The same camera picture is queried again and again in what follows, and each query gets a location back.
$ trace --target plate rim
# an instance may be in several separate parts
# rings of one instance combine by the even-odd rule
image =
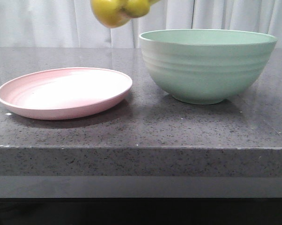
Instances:
[[[4,84],[2,84],[0,86],[0,90],[3,89],[8,83],[12,83],[15,80],[18,80],[18,79],[21,79],[21,78],[24,78],[24,77],[27,77],[27,76],[37,75],[37,74],[44,73],[44,72],[59,71],[59,70],[70,70],[70,69],[104,70],[104,71],[114,72],[114,73],[120,74],[120,75],[124,76],[125,78],[127,78],[129,80],[129,85],[124,91],[120,92],[119,94],[117,94],[115,96],[100,100],[100,101],[98,101],[94,104],[80,105],[80,106],[76,106],[76,107],[52,108],[52,109],[27,108],[27,107],[21,107],[21,106],[18,106],[18,105],[11,104],[11,103],[3,100],[1,97],[0,97],[0,102],[4,105],[9,106],[9,107],[13,107],[13,108],[17,108],[17,109],[23,109],[23,110],[31,110],[31,111],[55,111],[55,110],[75,109],[75,108],[81,108],[81,107],[87,107],[87,106],[91,106],[91,105],[101,104],[103,102],[108,102],[109,100],[117,98],[117,97],[123,95],[124,93],[126,93],[127,91],[129,91],[131,89],[132,85],[133,85],[133,81],[132,81],[130,76],[128,76],[127,74],[125,74],[123,72],[117,71],[117,70],[107,69],[107,68],[99,68],[99,67],[62,67],[62,68],[41,70],[41,71],[37,71],[37,72],[33,72],[33,73],[29,73],[29,74],[25,74],[25,75],[13,78],[12,80],[9,80],[9,81],[5,82]]]

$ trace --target dark floor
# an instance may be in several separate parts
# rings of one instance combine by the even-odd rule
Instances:
[[[282,225],[282,199],[0,200],[0,225]]]

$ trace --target bowl rim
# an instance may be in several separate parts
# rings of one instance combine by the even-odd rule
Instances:
[[[177,30],[209,30],[209,31],[228,31],[228,32],[241,32],[241,33],[251,33],[251,34],[257,34],[261,36],[267,36],[272,38],[272,40],[269,41],[264,41],[264,42],[256,42],[256,43],[247,43],[247,44],[181,44],[181,43],[176,43],[176,42],[164,42],[164,41],[157,41],[157,40],[152,40],[149,38],[143,37],[143,35],[148,34],[148,33],[156,33],[156,32],[163,32],[163,31],[177,31]],[[172,45],[185,45],[185,46],[251,46],[251,45],[265,45],[269,43],[276,43],[278,38],[276,36],[270,35],[270,34],[264,34],[264,33],[259,33],[259,32],[253,32],[253,31],[245,31],[245,30],[225,30],[225,29],[164,29],[164,30],[152,30],[152,31],[147,31],[143,32],[139,35],[139,39],[149,41],[149,42],[157,42],[161,44],[172,44]]]

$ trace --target bowl base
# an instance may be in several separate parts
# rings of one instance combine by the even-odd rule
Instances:
[[[181,98],[181,97],[176,97],[173,96],[176,100],[189,103],[189,104],[194,104],[194,105],[212,105],[212,104],[217,104],[219,102],[222,102],[224,99],[213,99],[213,100],[195,100],[195,99],[189,99],[189,98]]]

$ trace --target granite countertop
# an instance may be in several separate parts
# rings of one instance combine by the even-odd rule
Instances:
[[[155,85],[140,49],[0,47],[0,86],[64,67],[118,70],[133,86],[74,120],[10,115],[0,103],[0,176],[282,177],[282,49],[242,94],[190,105]]]

